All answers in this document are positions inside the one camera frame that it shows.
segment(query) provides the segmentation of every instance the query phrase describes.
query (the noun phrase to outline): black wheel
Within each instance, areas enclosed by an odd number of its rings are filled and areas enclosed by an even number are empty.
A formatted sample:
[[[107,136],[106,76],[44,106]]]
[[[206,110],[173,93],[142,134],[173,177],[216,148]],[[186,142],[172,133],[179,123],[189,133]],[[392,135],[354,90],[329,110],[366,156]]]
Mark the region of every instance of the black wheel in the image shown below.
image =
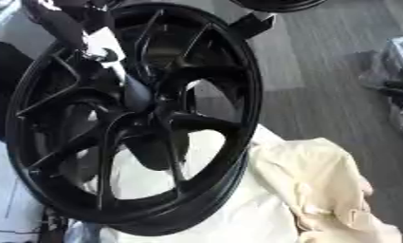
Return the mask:
[[[54,44],[24,75],[9,107],[10,160],[45,205],[83,221],[140,235],[185,230],[223,205],[245,171],[244,157],[262,101],[262,82],[247,43],[215,16],[172,4],[114,10],[128,72],[155,99],[143,112],[126,108],[110,70]],[[199,110],[194,84],[219,90],[231,119]],[[224,145],[198,174],[182,166],[192,132],[212,130]],[[168,171],[173,188],[120,199],[111,188],[115,155],[130,150],[152,171]],[[82,152],[90,160],[82,165]],[[88,167],[81,173],[82,166]],[[95,192],[82,185],[98,180]]]
[[[313,8],[326,0],[231,0],[244,8],[268,12],[291,12]]]

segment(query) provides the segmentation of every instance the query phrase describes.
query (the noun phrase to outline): beige cloth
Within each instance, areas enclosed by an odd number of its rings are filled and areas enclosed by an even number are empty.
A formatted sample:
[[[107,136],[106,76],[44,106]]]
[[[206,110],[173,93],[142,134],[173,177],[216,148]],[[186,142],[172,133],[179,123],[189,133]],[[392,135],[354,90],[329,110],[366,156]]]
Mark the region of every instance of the beige cloth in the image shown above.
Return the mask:
[[[373,190],[346,151],[325,139],[250,150],[258,178],[298,218],[301,243],[397,243],[402,236],[370,211]]]

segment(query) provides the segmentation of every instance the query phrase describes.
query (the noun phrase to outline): wire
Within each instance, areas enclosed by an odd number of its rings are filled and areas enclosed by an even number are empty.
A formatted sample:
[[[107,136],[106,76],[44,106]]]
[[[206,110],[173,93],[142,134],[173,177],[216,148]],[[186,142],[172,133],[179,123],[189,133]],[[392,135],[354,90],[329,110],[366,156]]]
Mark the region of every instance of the wire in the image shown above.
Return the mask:
[[[15,231],[4,231],[4,230],[0,230],[0,233],[8,233],[8,234],[39,234],[40,232],[37,231],[40,227],[35,228],[33,231],[31,232],[15,232]]]

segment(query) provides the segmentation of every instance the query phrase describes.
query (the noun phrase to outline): gray carpet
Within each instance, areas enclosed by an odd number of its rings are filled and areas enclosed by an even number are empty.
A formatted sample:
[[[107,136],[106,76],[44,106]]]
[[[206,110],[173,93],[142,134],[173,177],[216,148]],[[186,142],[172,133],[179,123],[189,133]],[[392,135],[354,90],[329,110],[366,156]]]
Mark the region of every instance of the gray carpet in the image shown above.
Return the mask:
[[[227,21],[244,14],[228,0],[179,0]],[[16,21],[22,21],[18,15]],[[31,56],[50,37],[40,30],[9,25],[9,39]],[[303,12],[281,15],[274,30],[250,41],[265,82],[262,123],[289,140],[325,137],[351,152],[374,185],[375,214],[403,232],[403,138],[388,123],[384,99],[360,87],[360,52],[381,49],[403,35],[403,0],[329,0]],[[209,94],[206,102],[226,110]]]

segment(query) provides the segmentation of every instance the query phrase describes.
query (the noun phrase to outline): wheel spoke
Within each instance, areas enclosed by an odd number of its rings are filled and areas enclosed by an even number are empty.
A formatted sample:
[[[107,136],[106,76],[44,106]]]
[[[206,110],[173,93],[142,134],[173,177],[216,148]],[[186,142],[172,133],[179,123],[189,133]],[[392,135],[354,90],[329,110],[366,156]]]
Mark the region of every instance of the wheel spoke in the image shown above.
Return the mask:
[[[82,80],[82,77],[78,73],[78,71],[69,65],[66,61],[61,59],[58,55],[52,55],[52,60],[57,63],[58,65],[62,66],[71,76],[73,76],[74,80],[76,83],[80,83]]]
[[[152,76],[151,70],[146,60],[146,52],[148,50],[148,46],[150,45],[150,40],[154,32],[154,27],[156,26],[156,21],[158,21],[158,19],[163,15],[164,10],[158,10],[150,19],[150,21],[146,24],[141,35],[137,38],[135,42],[137,73],[139,77],[141,77],[143,80],[148,80]]]
[[[128,126],[132,124],[134,114],[128,113],[116,118],[106,129],[99,144],[99,169],[97,208],[103,210],[115,201],[110,178],[114,156],[119,144],[129,135]]]
[[[167,161],[169,163],[170,170],[172,172],[174,186],[177,191],[177,195],[179,196],[183,193],[182,185],[183,182],[185,181],[185,178],[183,177],[182,173],[182,167],[181,167],[182,161],[179,161],[179,158],[177,156],[177,151],[173,143],[171,132],[167,132],[164,144],[166,145],[166,149],[168,152]]]
[[[99,90],[71,86],[21,110],[17,113],[17,116],[32,118],[35,115],[43,115],[46,112],[55,111],[58,108],[65,108],[73,103],[116,104],[117,102],[113,97]]]
[[[99,133],[98,129],[98,127],[94,127],[89,131],[74,137],[74,139],[68,141],[65,145],[61,146],[61,148],[30,165],[28,167],[28,171],[30,173],[43,172],[44,170],[56,172],[60,164],[65,159],[76,155],[78,152],[84,149],[88,149],[96,145]]]
[[[238,133],[240,125],[232,121],[225,121],[201,114],[174,113],[171,116],[173,129],[185,129],[189,132],[214,130],[225,137]]]
[[[200,41],[204,37],[204,35],[211,29],[211,24],[207,23],[204,25],[198,32],[194,34],[194,36],[191,38],[190,42],[188,43],[187,47],[185,50],[182,52],[180,55],[181,58],[186,60],[189,55],[192,53],[192,51],[199,45]]]
[[[110,178],[116,146],[115,133],[107,131],[100,143],[99,149],[97,207],[100,211],[114,201]]]

